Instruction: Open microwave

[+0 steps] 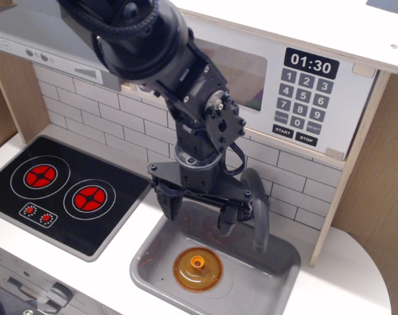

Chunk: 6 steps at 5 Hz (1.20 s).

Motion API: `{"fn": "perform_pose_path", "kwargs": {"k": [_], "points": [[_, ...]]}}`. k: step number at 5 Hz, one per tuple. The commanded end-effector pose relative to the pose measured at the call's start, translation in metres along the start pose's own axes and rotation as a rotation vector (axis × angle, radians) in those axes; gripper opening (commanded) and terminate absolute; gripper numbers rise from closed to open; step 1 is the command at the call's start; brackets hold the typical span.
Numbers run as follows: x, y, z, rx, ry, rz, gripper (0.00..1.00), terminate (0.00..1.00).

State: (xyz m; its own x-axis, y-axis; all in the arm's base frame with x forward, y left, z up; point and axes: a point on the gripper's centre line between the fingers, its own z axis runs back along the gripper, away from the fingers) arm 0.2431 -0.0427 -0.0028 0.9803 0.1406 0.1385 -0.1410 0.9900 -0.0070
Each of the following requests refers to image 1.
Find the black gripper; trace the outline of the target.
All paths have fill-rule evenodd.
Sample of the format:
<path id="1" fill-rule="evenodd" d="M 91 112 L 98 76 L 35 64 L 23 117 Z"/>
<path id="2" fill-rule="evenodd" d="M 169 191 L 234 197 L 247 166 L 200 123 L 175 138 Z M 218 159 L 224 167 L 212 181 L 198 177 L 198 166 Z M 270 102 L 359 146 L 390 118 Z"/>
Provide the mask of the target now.
<path id="1" fill-rule="evenodd" d="M 219 211 L 219 235 L 227 237 L 236 220 L 251 217 L 255 194 L 235 177 L 227 175 L 220 166 L 194 170 L 177 162 L 151 163 L 147 167 L 158 203 L 167 219 L 174 221 L 183 198 L 199 201 Z"/>

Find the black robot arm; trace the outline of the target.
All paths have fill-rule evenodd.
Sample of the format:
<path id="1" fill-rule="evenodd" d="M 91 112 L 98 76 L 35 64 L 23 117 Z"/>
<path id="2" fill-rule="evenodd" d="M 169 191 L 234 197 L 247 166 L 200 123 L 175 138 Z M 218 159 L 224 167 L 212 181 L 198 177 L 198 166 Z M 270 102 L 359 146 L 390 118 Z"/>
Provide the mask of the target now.
<path id="1" fill-rule="evenodd" d="M 220 209 L 219 232 L 228 236 L 250 216 L 254 195 L 225 164 L 238 151 L 246 122 L 227 82 L 169 1 L 61 1 L 90 34 L 94 52 L 114 75 L 162 97 L 175 121 L 175 161 L 152 163 L 148 173 L 158 202 L 174 219 L 183 198 Z"/>

